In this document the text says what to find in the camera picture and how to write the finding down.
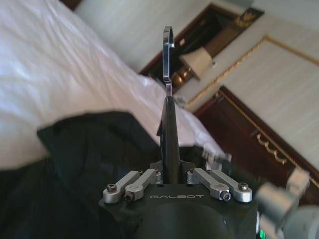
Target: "dark wood furniture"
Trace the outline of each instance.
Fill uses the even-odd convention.
[[[263,11],[249,8],[238,16],[213,4],[208,5],[175,38],[175,49],[171,51],[170,55],[173,93],[192,77],[192,74],[189,74],[189,68],[180,61],[180,55],[204,47],[213,58],[263,13]],[[152,77],[163,84],[161,52],[140,71],[140,74]]]
[[[310,172],[311,183],[301,204],[319,205],[319,172],[226,87],[221,87],[195,115],[222,149],[232,154],[232,163],[256,178],[285,187],[296,166]]]
[[[80,4],[81,0],[60,0],[72,11]]]

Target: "bed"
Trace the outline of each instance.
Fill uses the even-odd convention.
[[[39,127],[85,112],[131,112],[156,136],[164,90],[136,74],[58,0],[0,2],[0,167],[44,157]],[[179,145],[223,151],[191,113],[176,107]]]

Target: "silver linkage arm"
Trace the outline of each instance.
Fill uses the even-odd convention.
[[[220,170],[212,170],[210,175],[217,181],[228,185],[230,193],[237,201],[248,203],[253,200],[253,191],[248,187],[248,184],[238,183]]]
[[[125,187],[136,181],[140,176],[139,171],[131,171],[116,184],[109,184],[103,191],[103,200],[105,203],[117,203],[121,200],[121,195],[125,191]]]
[[[143,197],[144,190],[149,184],[161,182],[161,173],[155,169],[148,169],[134,183],[125,187],[124,199],[128,202],[136,201]]]
[[[194,168],[187,173],[189,183],[203,184],[210,192],[210,196],[222,201],[229,201],[231,194],[227,185],[218,182],[201,168]]]
[[[163,80],[166,96],[171,96],[171,80],[169,77],[169,50],[174,48],[174,35],[171,26],[166,26],[163,33]]]

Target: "gold trim molding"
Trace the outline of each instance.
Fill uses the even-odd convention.
[[[298,51],[282,42],[279,42],[273,38],[271,38],[268,35],[265,35],[263,37],[263,39],[258,42],[254,47],[252,47],[249,51],[247,51],[241,58],[239,58],[233,65],[231,65],[227,70],[225,70],[223,73],[221,73],[219,76],[217,76],[214,80],[212,80],[211,83],[209,83],[201,92],[199,92],[195,97],[193,97],[188,103],[187,105],[184,107],[184,109],[188,109],[190,108],[193,104],[195,104],[195,102],[197,102],[203,95],[205,95],[215,84],[217,84],[218,82],[220,82],[222,79],[224,79],[227,75],[229,75],[229,73],[231,73],[235,68],[237,68],[240,63],[242,63],[247,57],[249,57],[252,53],[254,53],[264,42],[271,42],[273,44],[275,44],[276,46],[279,46],[299,57],[302,57],[310,62],[312,62],[313,64],[319,66],[319,59],[316,59],[314,57],[311,57],[301,51]]]

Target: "metal hook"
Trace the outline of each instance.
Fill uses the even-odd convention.
[[[174,35],[171,26],[166,26],[163,33],[163,80],[166,96],[171,96],[171,80],[169,77],[169,50],[174,48]]]

